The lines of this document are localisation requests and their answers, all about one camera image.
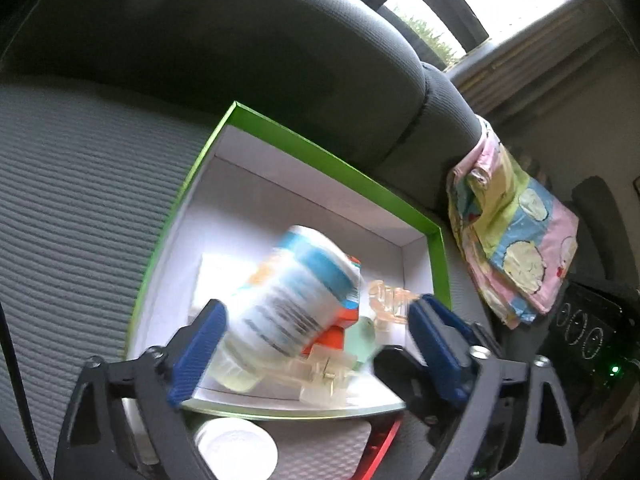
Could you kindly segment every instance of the wall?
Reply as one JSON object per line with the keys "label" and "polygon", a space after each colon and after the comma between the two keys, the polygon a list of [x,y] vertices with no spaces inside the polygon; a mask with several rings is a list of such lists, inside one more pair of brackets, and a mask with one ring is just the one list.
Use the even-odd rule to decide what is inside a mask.
{"label": "wall", "polygon": [[640,267],[640,56],[623,42],[498,134],[537,158],[561,200],[591,175],[610,187]]}

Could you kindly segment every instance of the colorful fabric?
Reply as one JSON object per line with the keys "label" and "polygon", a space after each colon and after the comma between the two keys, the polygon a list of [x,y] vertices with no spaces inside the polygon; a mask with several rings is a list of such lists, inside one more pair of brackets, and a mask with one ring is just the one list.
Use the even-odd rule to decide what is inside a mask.
{"label": "colorful fabric", "polygon": [[510,328],[546,314],[574,258],[577,217],[525,173],[491,125],[449,173],[449,220],[478,291]]}

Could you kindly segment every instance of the black cable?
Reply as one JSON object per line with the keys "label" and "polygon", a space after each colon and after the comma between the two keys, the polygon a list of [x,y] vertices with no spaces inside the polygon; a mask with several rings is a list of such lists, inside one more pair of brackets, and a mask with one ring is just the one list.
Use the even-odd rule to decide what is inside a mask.
{"label": "black cable", "polygon": [[9,370],[11,386],[14,389],[15,401],[18,404],[18,412],[20,413],[20,419],[22,420],[22,426],[24,427],[24,433],[27,436],[27,442],[31,449],[31,454],[36,461],[36,466],[40,471],[42,480],[51,480],[49,469],[47,469],[42,452],[40,451],[40,446],[38,445],[38,437],[36,436],[36,432],[33,428],[29,403],[27,402],[27,395],[24,392],[24,385],[22,384],[22,377],[20,375],[20,367],[18,366],[18,359],[15,356],[14,343],[12,342],[11,334],[9,333],[9,325],[4,317],[2,303],[0,303],[0,346],[2,346],[2,353],[4,354],[4,360],[6,361],[6,367]]}

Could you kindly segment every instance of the green foliage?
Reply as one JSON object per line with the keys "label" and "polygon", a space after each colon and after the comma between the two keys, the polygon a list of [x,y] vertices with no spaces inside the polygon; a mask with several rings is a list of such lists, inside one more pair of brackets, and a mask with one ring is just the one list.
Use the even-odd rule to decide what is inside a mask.
{"label": "green foliage", "polygon": [[420,18],[407,16],[403,14],[399,9],[395,9],[394,12],[407,25],[409,25],[409,27],[411,27],[427,45],[431,47],[431,49],[441,60],[443,60],[447,64],[447,66],[454,64],[457,60],[460,59],[460,56],[453,50],[453,48],[441,39],[442,35],[435,32],[427,22],[421,20]]}

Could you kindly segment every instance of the box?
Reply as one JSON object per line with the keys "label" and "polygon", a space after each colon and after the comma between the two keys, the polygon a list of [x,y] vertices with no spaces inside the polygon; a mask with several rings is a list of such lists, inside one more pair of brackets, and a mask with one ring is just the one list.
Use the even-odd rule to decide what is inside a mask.
{"label": "box", "polygon": [[[414,293],[433,292],[450,305],[436,224],[331,153],[234,103],[178,193],[136,301],[126,357],[165,345],[188,323],[203,254],[229,262],[221,267],[225,272],[247,273],[294,224],[323,232],[361,261],[361,312],[368,308],[366,284],[375,279]],[[218,282],[241,282],[232,277],[236,279],[221,274]],[[220,290],[220,296],[228,292]],[[358,324],[347,329],[348,348],[357,346],[362,330]],[[400,330],[394,342],[403,344],[404,326]],[[404,407],[367,366],[363,370],[350,386],[348,402],[332,409],[304,405],[294,389],[269,381],[236,394],[206,377],[185,406],[249,418],[344,417]]]}

